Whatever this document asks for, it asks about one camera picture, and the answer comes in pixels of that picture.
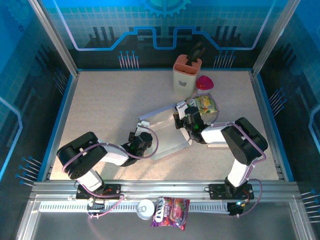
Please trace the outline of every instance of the cable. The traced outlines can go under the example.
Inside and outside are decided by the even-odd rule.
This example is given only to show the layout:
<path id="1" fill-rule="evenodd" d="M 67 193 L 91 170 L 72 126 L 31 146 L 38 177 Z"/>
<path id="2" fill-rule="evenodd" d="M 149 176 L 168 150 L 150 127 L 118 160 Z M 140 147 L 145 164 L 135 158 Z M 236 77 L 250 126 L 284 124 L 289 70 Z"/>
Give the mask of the cable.
<path id="1" fill-rule="evenodd" d="M 246 197 L 248 198 L 248 202 L 246 204 L 249 204 L 250 203 L 250 196 L 249 196 L 249 193 L 246 191 L 246 190 L 242 190 L 244 192 L 244 194 L 246 195 Z"/>
<path id="2" fill-rule="evenodd" d="M 80 156 L 82 156 L 84 153 L 88 152 L 89 150 L 91 149 L 94 149 L 98 146 L 111 146 L 113 148 L 116 148 L 116 149 L 119 149 L 120 151 L 124 152 L 125 154 L 127 154 L 128 156 L 132 157 L 132 158 L 135 158 L 135 159 L 148 159 L 150 157 L 152 157 L 153 155 L 156 154 L 157 150 L 158 150 L 158 147 L 159 147 L 159 139 L 158 139 L 158 136 L 157 134 L 150 128 L 146 127 L 146 126 L 140 126 L 140 128 L 143 128 L 143 129 L 147 129 L 148 131 L 150 131 L 151 133 L 153 133 L 153 135 L 155 136 L 155 140 L 156 140 L 156 146 L 155 146 L 155 149 L 153 151 L 153 153 L 151 153 L 149 156 L 135 156 L 129 152 L 127 152 L 126 150 L 124 150 L 123 148 L 115 145 L 115 144 L 112 144 L 112 143 L 106 143 L 106 142 L 102 142 L 102 143 L 96 143 L 96 144 L 93 144 L 89 147 L 87 147 L 86 149 L 84 149 L 83 151 L 79 152 L 77 155 L 75 155 L 73 158 L 71 158 L 69 161 L 67 161 L 65 163 L 65 165 L 62 167 L 62 171 L 65 172 L 66 171 L 66 168 L 71 164 L 73 163 L 75 160 L 77 160 Z"/>
<path id="3" fill-rule="evenodd" d="M 252 178 L 252 179 L 250 179 L 250 181 L 257 181 L 257 182 L 259 182 L 259 184 L 260 184 L 260 194 L 259 194 L 256 202 L 254 203 L 254 205 L 253 205 L 248 211 L 246 211 L 246 212 L 244 212 L 244 213 L 242 213 L 242 214 L 237 214 L 237 217 L 238 217 L 238 218 L 239 218 L 239 217 L 243 217 L 243 216 L 249 214 L 253 209 L 255 209 L 255 207 L 257 206 L 257 204 L 260 202 L 260 199 L 261 199 L 261 196 L 262 196 L 263 188 L 262 188 L 262 183 L 261 183 L 261 181 L 260 181 L 259 179 L 256 179 L 256 178 Z"/>
<path id="4" fill-rule="evenodd" d="M 258 147 L 257 144 L 255 144 L 255 142 L 245 133 L 245 131 L 242 130 L 242 128 L 240 126 L 238 126 L 237 124 L 233 123 L 233 122 L 226 122 L 226 123 L 221 123 L 221 124 L 217 124 L 217 125 L 211 125 L 212 128 L 219 128 L 219 127 L 223 127 L 223 126 L 234 126 L 236 129 L 239 130 L 240 133 L 242 133 L 242 135 L 245 137 L 245 139 L 248 140 L 248 142 L 261 154 L 262 158 L 261 159 L 257 159 L 251 162 L 251 166 L 249 167 L 248 172 L 246 173 L 246 175 L 244 176 L 244 180 L 249 178 L 250 173 L 252 172 L 253 168 L 256 166 L 257 163 L 263 162 L 264 160 L 267 159 L 267 155 L 264 153 L 264 151 L 261 150 L 260 147 Z"/>
<path id="5" fill-rule="evenodd" d="M 191 99 L 194 99 L 194 98 L 197 98 L 197 97 L 202 97 L 202 96 L 207 96 L 207 97 L 209 97 L 209 98 L 213 101 L 213 103 L 215 104 L 216 115 L 215 115 L 215 118 L 213 119 L 213 121 L 210 123 L 210 125 L 212 125 L 212 124 L 214 124 L 214 122 L 215 122 L 215 121 L 218 119 L 218 117 L 219 117 L 219 107 L 218 107 L 217 102 L 216 102 L 215 99 L 211 96 L 210 93 L 208 93 L 208 94 L 203 94 L 203 93 L 196 94 L 196 95 L 190 97 L 190 98 L 189 98 L 184 104 L 182 104 L 180 107 L 182 108 L 182 107 L 184 107 L 186 104 L 190 103 Z"/>
<path id="6" fill-rule="evenodd" d="M 120 199 L 119 199 L 119 201 L 115 204 L 115 205 L 113 205 L 108 211 L 106 211 L 106 212 L 103 212 L 103 213 L 100 213 L 99 215 L 90 215 L 88 212 L 87 212 L 87 214 L 90 216 L 90 217 L 93 217 L 93 218 L 99 218 L 99 217 L 102 217 L 102 216 L 104 216 L 104 215 L 106 215 L 106 214 L 108 214 L 108 213 L 110 213 L 113 209 L 115 209 L 122 201 L 123 201 L 123 199 L 125 198 L 125 195 L 124 194 L 112 194 L 112 195 L 99 195 L 99 194 L 96 194 L 96 193 L 94 193 L 94 192 L 92 192 L 92 191 L 90 191 L 88 188 L 86 188 L 86 186 L 84 186 L 84 185 L 81 185 L 83 188 L 84 188 L 84 190 L 86 190 L 90 195 L 92 195 L 92 196 L 95 196 L 95 197 L 97 197 L 97 198 L 102 198 L 102 199 L 108 199 L 108 198 L 114 198 L 114 197 L 121 197 Z"/>
<path id="7" fill-rule="evenodd" d="M 99 217 L 102 217 L 102 216 L 110 213 L 113 209 L 115 209 L 115 208 L 123 201 L 124 198 L 125 198 L 125 196 L 122 194 L 122 195 L 121 195 L 121 198 L 119 199 L 119 201 L 118 201 L 115 205 L 113 205 L 113 206 L 112 206 L 108 211 L 106 211 L 106 212 L 99 213 L 99 214 L 97 214 L 97 215 L 89 214 L 88 212 L 87 212 L 87 214 L 88 214 L 91 218 L 99 218 Z"/>

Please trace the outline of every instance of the gear logo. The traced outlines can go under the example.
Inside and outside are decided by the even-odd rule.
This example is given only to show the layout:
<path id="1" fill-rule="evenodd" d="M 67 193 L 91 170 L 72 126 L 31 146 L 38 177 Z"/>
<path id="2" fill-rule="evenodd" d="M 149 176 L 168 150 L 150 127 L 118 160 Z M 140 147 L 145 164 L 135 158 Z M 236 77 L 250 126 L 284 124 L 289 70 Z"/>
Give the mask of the gear logo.
<path id="1" fill-rule="evenodd" d="M 28 0 L 5 0 L 4 5 L 20 25 L 22 25 L 31 14 Z"/>
<path id="2" fill-rule="evenodd" d="M 180 14 L 180 11 L 185 10 L 191 0 L 141 0 L 141 3 L 150 14 L 166 18 L 168 15 L 173 17 L 174 14 Z"/>

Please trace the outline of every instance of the blue trim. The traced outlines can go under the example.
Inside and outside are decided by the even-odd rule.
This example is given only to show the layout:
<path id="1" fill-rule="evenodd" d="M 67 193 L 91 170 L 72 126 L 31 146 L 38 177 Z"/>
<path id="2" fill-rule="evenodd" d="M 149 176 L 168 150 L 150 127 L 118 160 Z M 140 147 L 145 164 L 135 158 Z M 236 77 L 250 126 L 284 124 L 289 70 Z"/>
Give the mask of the blue trim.
<path id="1" fill-rule="evenodd" d="M 21 117 L 20 111 L 16 107 L 14 107 L 10 103 L 8 103 L 1 96 L 0 96 L 0 103 L 3 103 L 8 109 L 10 109 L 16 115 L 16 117 L 18 119 L 18 123 L 19 123 L 19 129 L 15 134 L 15 137 L 14 137 L 13 142 L 11 144 L 10 150 L 9 150 L 9 152 L 8 152 L 8 154 L 7 154 L 7 156 L 6 156 L 5 160 L 4 160 L 4 163 L 2 165 L 2 168 L 0 170 L 0 182 L 1 182 L 1 180 L 2 180 L 2 178 L 4 176 L 4 174 L 5 174 L 5 171 L 6 171 L 7 167 L 8 167 L 9 161 L 10 161 L 10 159 L 12 157 L 12 154 L 13 154 L 15 148 L 16 148 L 16 145 L 17 145 L 17 142 L 19 140 L 19 137 L 20 137 L 20 134 L 22 132 L 22 129 L 24 127 L 23 127 L 23 124 L 22 124 L 22 117 Z"/>
<path id="2" fill-rule="evenodd" d="M 310 120 L 309 120 L 309 124 L 308 124 L 308 128 L 309 128 L 309 131 L 311 133 L 311 136 L 313 138 L 313 141 L 315 143 L 315 146 L 316 148 L 318 149 L 319 153 L 320 153 L 320 143 L 319 143 L 319 140 L 317 138 L 317 135 L 315 133 L 315 130 L 313 129 L 312 127 L 312 124 L 314 122 L 314 117 L 315 117 L 315 114 L 320 110 L 320 104 L 318 106 L 316 106 L 312 111 L 311 111 L 311 114 L 310 114 Z"/>
<path id="3" fill-rule="evenodd" d="M 283 145 L 283 143 L 281 141 L 281 137 L 280 137 L 279 130 L 278 130 L 278 127 L 277 127 L 277 124 L 276 124 L 276 120 L 275 120 L 275 117 L 274 117 L 274 115 L 272 113 L 271 106 L 269 104 L 269 99 L 268 99 L 268 96 L 267 96 L 267 93 L 266 93 L 266 90 L 265 90 L 265 87 L 264 87 L 264 84 L 262 82 L 262 78 L 261 78 L 260 74 L 258 74 L 257 79 L 258 79 L 259 86 L 260 86 L 260 89 L 261 89 L 261 92 L 262 92 L 263 100 L 264 100 L 265 105 L 266 105 L 267 112 L 269 114 L 271 125 L 272 125 L 272 128 L 274 130 L 275 139 L 276 139 L 276 142 L 278 144 L 278 147 L 279 147 L 279 150 L 280 150 L 280 154 L 282 156 L 282 161 L 283 161 L 283 165 L 284 165 L 284 168 L 285 168 L 285 171 L 286 171 L 286 175 L 288 177 L 289 182 L 294 182 L 295 179 L 294 179 L 294 176 L 292 174 L 292 171 L 291 171 L 291 168 L 290 168 L 290 164 L 289 164 L 289 161 L 288 161 L 288 158 L 287 158 L 287 155 L 286 155 L 286 151 L 285 151 L 284 145 Z"/>
<path id="4" fill-rule="evenodd" d="M 50 155 L 51 149 L 52 149 L 53 144 L 54 144 L 54 140 L 55 140 L 55 137 L 56 137 L 57 129 L 58 129 L 59 123 L 61 121 L 61 116 L 62 116 L 62 113 L 63 113 L 64 108 L 65 108 L 66 100 L 67 100 L 67 97 L 68 97 L 68 94 L 69 94 L 69 91 L 70 91 L 70 87 L 71 87 L 72 81 L 73 81 L 73 77 L 70 74 L 70 77 L 69 77 L 69 80 L 68 80 L 68 84 L 66 85 L 66 89 L 65 89 L 62 101 L 61 101 L 59 112 L 58 112 L 58 115 L 56 116 L 55 123 L 54 123 L 53 129 L 52 129 L 52 133 L 51 133 L 51 137 L 49 139 L 49 143 L 48 143 L 48 146 L 46 148 L 46 151 L 45 151 L 45 154 L 44 154 L 44 157 L 43 157 L 43 161 L 42 161 L 42 164 L 41 164 L 41 168 L 40 168 L 40 171 L 39 171 L 39 174 L 38 174 L 38 177 L 37 177 L 37 181 L 38 182 L 41 182 L 41 180 L 43 178 L 43 175 L 45 174 L 45 169 L 46 169 L 46 166 L 47 166 L 48 161 L 49 161 L 49 155 Z"/>
<path id="5" fill-rule="evenodd" d="M 191 34 L 195 34 L 195 35 L 203 35 L 217 50 L 238 50 L 238 51 L 251 51 L 253 50 L 259 39 L 260 39 L 260 36 L 262 34 L 262 32 L 264 31 L 265 29 L 265 26 L 268 22 L 268 19 L 275 7 L 275 4 L 276 4 L 276 1 L 277 0 L 274 0 L 262 25 L 261 25 L 261 28 L 254 40 L 254 43 L 251 47 L 221 47 L 221 46 L 218 46 L 218 44 L 205 32 L 205 31 L 197 31 L 197 27 L 196 26 L 176 26 L 173 30 L 173 44 L 172 46 L 157 46 L 157 34 L 156 34 L 156 29 L 153 27 L 153 26 L 134 26 L 133 27 L 133 31 L 127 31 L 127 32 L 124 32 L 116 41 L 115 43 L 111 46 L 111 47 L 101 47 L 101 48 L 96 48 L 96 47 L 92 47 L 92 48 L 79 48 L 77 43 L 76 43 L 76 40 L 74 39 L 72 33 L 71 33 L 71 30 L 58 6 L 58 4 L 56 3 L 55 0 L 53 0 L 53 3 L 55 5 L 55 8 L 61 18 L 61 21 L 65 27 L 65 30 L 66 32 L 68 33 L 69 35 L 69 38 L 73 44 L 73 47 L 78 50 L 78 51 L 112 51 L 114 50 L 118 44 L 121 43 L 121 41 L 126 37 L 126 36 L 131 36 L 131 35 L 138 35 L 138 30 L 151 30 L 152 31 L 152 42 L 153 42 L 153 47 L 154 49 L 156 50 L 173 50 L 176 48 L 177 46 L 177 39 L 178 39 L 178 30 L 181 30 L 181 29 L 189 29 L 189 30 L 192 30 L 192 33 Z"/>
<path id="6" fill-rule="evenodd" d="M 112 68 L 112 69 L 85 69 L 80 68 L 78 69 L 78 72 L 121 72 L 121 71 L 141 71 L 141 72 L 147 72 L 147 71 L 169 71 L 172 70 L 172 67 L 170 68 L 130 68 L 130 69 L 119 69 L 119 68 Z M 201 71 L 228 71 L 228 72 L 239 72 L 239 71 L 252 71 L 252 68 L 211 68 L 211 67 L 202 67 Z"/>

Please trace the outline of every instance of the knife block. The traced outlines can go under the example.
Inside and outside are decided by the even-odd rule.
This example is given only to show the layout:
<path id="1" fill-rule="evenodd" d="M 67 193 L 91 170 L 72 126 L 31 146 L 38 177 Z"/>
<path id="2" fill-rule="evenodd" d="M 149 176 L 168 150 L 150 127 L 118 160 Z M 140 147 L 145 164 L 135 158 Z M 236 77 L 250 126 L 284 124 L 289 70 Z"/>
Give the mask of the knife block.
<path id="1" fill-rule="evenodd" d="M 192 66 L 186 65 L 187 55 L 180 55 L 173 65 L 173 92 L 180 97 L 191 97 L 196 85 L 197 75 L 200 71 L 202 61 L 197 59 Z"/>

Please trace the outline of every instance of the metal frame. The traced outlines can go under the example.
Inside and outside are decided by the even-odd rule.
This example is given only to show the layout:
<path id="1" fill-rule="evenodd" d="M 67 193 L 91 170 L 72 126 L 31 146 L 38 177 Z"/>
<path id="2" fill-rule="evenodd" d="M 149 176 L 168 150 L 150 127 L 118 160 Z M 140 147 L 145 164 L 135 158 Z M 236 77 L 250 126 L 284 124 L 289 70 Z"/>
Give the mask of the metal frame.
<path id="1" fill-rule="evenodd" d="M 209 194 L 205 192 L 208 184 L 223 184 L 223 181 L 125 181 L 109 180 L 107 184 L 121 184 L 122 193 L 125 195 L 124 204 L 130 202 L 138 203 L 148 198 L 152 201 L 160 196 L 188 197 L 191 203 L 226 203 L 232 200 L 210 200 Z M 258 193 L 260 185 L 251 182 L 253 191 Z M 301 240 L 315 240 L 308 215 L 301 200 L 298 186 L 295 182 L 284 182 L 279 180 L 262 181 L 263 194 L 260 203 L 289 203 L 292 219 L 298 236 Z M 47 182 L 36 182 L 32 189 L 29 202 L 25 209 L 17 240 L 31 239 L 34 229 L 37 227 L 41 203 L 59 204 L 69 201 L 71 204 L 79 204 L 76 201 L 76 189 L 72 180 L 54 180 Z M 68 213 L 79 212 L 66 210 Z"/>
<path id="2" fill-rule="evenodd" d="M 51 165 L 56 159 L 56 153 L 59 148 L 60 140 L 64 132 L 68 113 L 71 107 L 72 100 L 76 91 L 79 77 L 71 77 L 69 79 L 66 91 L 64 93 L 58 116 L 55 120 L 52 134 L 46 149 L 42 165 L 39 171 L 37 181 L 46 181 Z"/>
<path id="3" fill-rule="evenodd" d="M 68 70 L 73 75 L 73 81 L 69 91 L 66 103 L 62 111 L 60 122 L 58 123 L 58 134 L 54 137 L 52 148 L 49 152 L 49 159 L 54 159 L 54 153 L 59 145 L 60 137 L 64 128 L 64 123 L 67 119 L 68 111 L 72 102 L 73 93 L 77 84 L 78 69 L 74 63 L 68 49 L 62 41 L 58 31 L 55 29 L 49 15 L 42 5 L 41 1 L 28 0 L 34 9 L 37 17 L 43 25 L 45 31 L 49 35 L 51 41 L 56 47 L 58 53 L 66 64 Z M 290 180 L 286 171 L 281 150 L 277 144 L 276 134 L 273 131 L 272 123 L 268 115 L 268 108 L 263 99 L 263 94 L 260 89 L 257 76 L 270 55 L 272 49 L 276 45 L 284 28 L 291 19 L 300 0 L 289 0 L 284 7 L 280 17 L 278 18 L 266 44 L 264 45 L 256 63 L 253 66 L 251 81 L 255 92 L 256 100 L 260 109 L 262 121 L 266 130 L 269 143 L 271 145 L 272 155 L 275 159 L 276 167 L 280 169 L 279 177 L 282 180 L 262 181 L 263 194 L 261 203 L 288 203 L 292 214 L 292 219 L 301 240 L 313 240 L 316 236 L 311 227 L 307 212 L 303 201 L 301 200 L 298 186 L 295 182 L 287 182 Z M 46 180 L 50 164 L 47 164 L 44 170 L 42 180 Z M 124 203 L 138 203 L 141 199 L 151 199 L 155 201 L 160 196 L 185 197 L 189 198 L 192 203 L 226 203 L 235 202 L 231 200 L 210 200 L 209 194 L 204 191 L 208 184 L 216 183 L 223 184 L 223 181 L 124 181 L 124 180 L 108 180 L 110 184 L 121 184 L 122 192 L 125 194 Z M 255 193 L 260 191 L 260 186 L 256 182 L 252 182 Z M 76 189 L 72 180 L 48 180 L 46 182 L 35 182 L 32 188 L 30 198 L 28 200 L 25 212 L 20 223 L 16 239 L 27 240 L 31 239 L 34 234 L 34 229 L 40 216 L 42 203 L 61 204 L 68 201 L 72 204 L 79 204 L 75 199 Z"/>
<path id="4" fill-rule="evenodd" d="M 253 76 L 257 77 L 271 51 L 274 49 L 278 39 L 281 37 L 292 15 L 295 13 L 301 0 L 288 0 L 278 20 L 276 21 L 272 32 L 270 33 L 265 45 L 263 46 L 256 62 L 253 65 Z"/>
<path id="5" fill-rule="evenodd" d="M 38 0 L 28 0 L 30 5 L 32 6 L 35 14 L 37 15 L 38 19 L 40 20 L 42 26 L 44 27 L 46 33 L 49 35 L 52 43 L 54 44 L 55 48 L 57 49 L 59 55 L 61 56 L 62 60 L 64 61 L 65 65 L 67 66 L 68 70 L 70 71 L 71 75 L 76 78 L 78 76 L 78 68 L 71 57 L 65 43 L 63 42 L 62 38 L 60 37 L 58 31 L 54 27 L 49 14 L 47 13 L 46 8 L 43 6 L 41 1 Z"/>
<path id="6" fill-rule="evenodd" d="M 290 170 L 287 170 L 288 167 L 286 168 L 284 163 L 284 158 L 287 158 L 286 153 L 280 150 L 279 145 L 282 143 L 277 141 L 276 132 L 272 125 L 270 114 L 268 112 L 267 103 L 263 97 L 263 93 L 262 93 L 263 86 L 261 86 L 257 77 L 254 77 L 251 73 L 249 73 L 249 75 L 250 75 L 253 91 L 255 94 L 255 98 L 261 114 L 265 133 L 268 138 L 268 143 L 270 145 L 271 153 L 274 159 L 274 163 L 276 168 L 280 169 L 279 172 L 277 170 L 279 179 L 283 178 L 286 182 L 293 181 L 294 178 L 292 176 L 292 172 Z"/>

